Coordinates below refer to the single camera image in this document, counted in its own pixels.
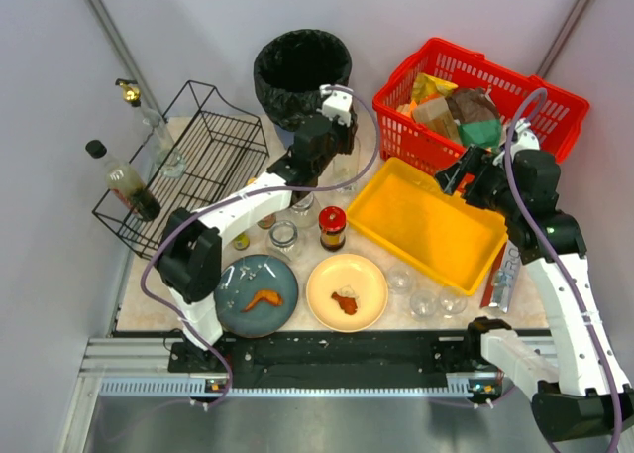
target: yellow plate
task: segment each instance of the yellow plate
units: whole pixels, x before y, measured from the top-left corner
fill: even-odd
[[[439,283],[476,292],[506,241],[504,218],[445,195],[431,175],[387,160],[346,211],[356,230]]]
[[[357,312],[346,314],[330,296],[351,289]],[[335,255],[317,265],[306,287],[308,306],[326,327],[356,332],[372,326],[387,306],[387,282],[373,262],[359,255]]]

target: black bottle cap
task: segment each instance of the black bottle cap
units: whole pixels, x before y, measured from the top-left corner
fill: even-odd
[[[108,152],[106,147],[98,139],[93,139],[88,144],[86,144],[86,151],[94,159],[103,158]]]

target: red plastic basket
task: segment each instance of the red plastic basket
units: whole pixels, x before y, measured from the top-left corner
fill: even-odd
[[[459,87],[490,87],[490,96],[502,116],[502,123],[513,116],[531,91],[546,88],[548,100],[533,120],[532,130],[541,148],[554,154],[558,163],[575,145],[589,109],[589,103],[583,98],[538,76],[522,76],[487,61],[483,54],[442,39],[430,39],[396,69],[372,101],[381,131],[381,156],[403,159],[427,173],[446,168],[465,148],[396,111],[399,105],[409,104],[412,84],[419,72],[453,81]]]

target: gray floor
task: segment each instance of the gray floor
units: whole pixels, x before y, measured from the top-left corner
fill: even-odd
[[[234,398],[204,413],[176,404],[116,442],[111,438],[165,398],[107,397],[85,453],[550,452],[528,401],[516,392],[493,411],[420,399]],[[95,428],[101,422],[101,428]],[[560,444],[565,452],[605,450],[602,439]]]

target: beige plate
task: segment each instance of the beige plate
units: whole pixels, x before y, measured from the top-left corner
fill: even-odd
[[[357,312],[346,314],[330,296],[352,289]],[[373,262],[359,255],[336,255],[317,265],[306,287],[308,305],[326,327],[340,332],[361,331],[372,326],[387,306],[387,282]]]

